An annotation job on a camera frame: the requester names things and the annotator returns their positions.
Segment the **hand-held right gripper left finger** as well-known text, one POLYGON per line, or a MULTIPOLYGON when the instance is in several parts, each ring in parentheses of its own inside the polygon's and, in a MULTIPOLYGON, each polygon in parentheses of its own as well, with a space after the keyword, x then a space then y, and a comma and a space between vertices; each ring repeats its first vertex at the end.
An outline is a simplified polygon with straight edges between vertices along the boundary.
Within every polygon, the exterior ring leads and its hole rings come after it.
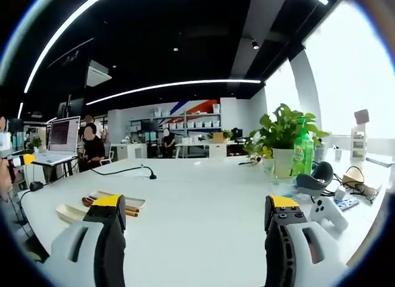
POLYGON ((43 272, 54 286, 125 286, 125 197, 101 197, 52 242, 43 272))

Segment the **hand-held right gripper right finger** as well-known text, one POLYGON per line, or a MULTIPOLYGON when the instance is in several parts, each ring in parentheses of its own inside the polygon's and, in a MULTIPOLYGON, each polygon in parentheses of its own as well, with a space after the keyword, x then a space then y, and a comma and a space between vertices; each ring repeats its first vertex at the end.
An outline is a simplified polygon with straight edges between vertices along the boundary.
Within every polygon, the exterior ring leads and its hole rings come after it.
POLYGON ((265 286, 334 286, 347 271, 336 240, 291 198, 266 197, 265 232, 265 286))

